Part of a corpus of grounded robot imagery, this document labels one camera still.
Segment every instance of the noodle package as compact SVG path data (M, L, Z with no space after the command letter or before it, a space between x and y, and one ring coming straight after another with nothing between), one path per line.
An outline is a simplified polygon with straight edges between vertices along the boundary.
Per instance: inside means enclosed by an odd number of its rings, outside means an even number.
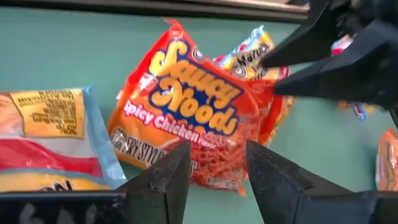
M232 52L213 61L232 76L243 80L279 80L289 75L288 67L264 68L260 64L260 59L273 48L274 43L268 32L264 26L259 26ZM289 115L293 102L292 97L276 96L270 110L261 111L262 114L267 114L267 121L264 122L266 126L262 127L260 144L267 146L271 143L277 128Z
M0 192L126 181L90 88L0 92L0 151Z
M244 195L246 140L259 139L259 110L270 107L273 82L228 75L169 22L119 96L108 125L116 154L146 169L188 140L192 183Z

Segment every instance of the snack bag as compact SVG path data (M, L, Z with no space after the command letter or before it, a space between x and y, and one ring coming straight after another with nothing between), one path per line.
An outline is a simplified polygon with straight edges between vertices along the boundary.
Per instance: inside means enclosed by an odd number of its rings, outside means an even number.
M231 75L244 80L279 80L289 75L288 67L264 68L260 65L260 59L274 48L274 43L264 26L254 29L246 40L239 44L227 55L215 58L213 61ZM262 114L268 114L264 122L259 143L269 145L276 135L276 130L283 120L289 115L294 98L277 96L271 106L271 110L265 109Z
M345 48L347 48L353 40L348 36L344 36L340 40L337 40L332 46L331 46L331 54L332 55L337 55L342 53ZM373 105L367 105L363 103L348 103L345 101L339 101L338 102L338 108L339 109L347 109L347 108L352 108L356 117L360 121L366 120L369 114L373 112L374 106Z
M231 77L204 57L177 21L129 76L108 132L118 158L150 167L190 141L191 182L239 192L247 177L246 140L259 137L259 108L272 82Z
M0 192L126 181L90 88L0 92Z
M380 191L398 190L398 137L388 129L380 138L376 161L376 186Z

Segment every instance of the saucy noods logo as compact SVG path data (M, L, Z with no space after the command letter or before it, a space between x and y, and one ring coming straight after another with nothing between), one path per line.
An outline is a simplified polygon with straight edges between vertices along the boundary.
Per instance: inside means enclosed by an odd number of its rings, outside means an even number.
M177 120L229 136L239 123L231 102L242 89L194 62L189 58L190 50L189 44L175 40L166 51L154 54L148 72L159 82L149 101Z

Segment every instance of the orange snack bag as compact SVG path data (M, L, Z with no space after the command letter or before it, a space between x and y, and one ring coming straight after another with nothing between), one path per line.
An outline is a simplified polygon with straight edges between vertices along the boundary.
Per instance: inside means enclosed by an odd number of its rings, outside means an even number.
M398 137L394 129L388 129L380 138L377 154L376 185L380 191L398 190Z
M214 61L230 75L244 80L280 80L289 75L288 67L264 68L260 65L261 57L273 48L274 43L265 26L259 26L230 53ZM293 102L293 97L276 96L271 108L264 108L263 113L268 114L268 117L260 131L260 144L268 146L271 143L277 128L289 115Z
M204 57L177 21L131 73L108 132L118 158L146 169L190 141L191 182L245 194L246 140L258 140L273 82L245 83Z

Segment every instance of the teal wall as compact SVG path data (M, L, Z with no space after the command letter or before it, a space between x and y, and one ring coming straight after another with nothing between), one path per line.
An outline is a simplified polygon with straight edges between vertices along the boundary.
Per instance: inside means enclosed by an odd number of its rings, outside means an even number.
M229 52L260 24L275 43L298 27L215 19L180 22L209 57ZM126 77L167 28L159 17L0 8L0 90L94 85L107 121ZM361 123L333 102L299 99L271 149L351 190L373 189L377 140L389 126L386 114L376 112ZM124 167L130 177L138 173ZM184 223L261 223L248 181L245 186L246 198L192 186Z

